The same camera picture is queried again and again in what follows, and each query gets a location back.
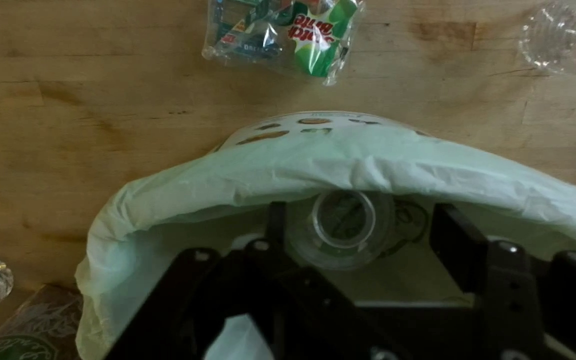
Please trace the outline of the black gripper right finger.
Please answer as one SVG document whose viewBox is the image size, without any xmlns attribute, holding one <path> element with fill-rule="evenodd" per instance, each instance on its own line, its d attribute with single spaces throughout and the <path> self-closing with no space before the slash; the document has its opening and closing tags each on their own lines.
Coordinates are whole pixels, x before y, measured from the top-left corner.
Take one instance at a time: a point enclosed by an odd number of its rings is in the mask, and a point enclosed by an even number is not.
<svg viewBox="0 0 576 360">
<path fill-rule="evenodd" d="M 516 241 L 486 237 L 450 204 L 433 208 L 430 247 L 477 299 L 483 360 L 553 360 L 545 336 L 576 354 L 576 250 L 537 259 Z"/>
</svg>

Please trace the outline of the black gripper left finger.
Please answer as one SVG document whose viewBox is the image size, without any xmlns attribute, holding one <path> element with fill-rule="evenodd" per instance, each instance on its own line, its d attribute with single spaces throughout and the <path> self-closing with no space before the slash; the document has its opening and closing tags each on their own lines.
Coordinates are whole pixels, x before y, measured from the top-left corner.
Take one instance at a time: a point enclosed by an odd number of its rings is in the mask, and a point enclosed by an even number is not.
<svg viewBox="0 0 576 360">
<path fill-rule="evenodd" d="M 179 251 L 104 360 L 208 360 L 233 354 L 220 338 L 250 339 L 242 360 L 341 360 L 333 324 L 339 292 L 283 250 L 287 208 L 271 204 L 265 230 L 242 250 Z"/>
</svg>

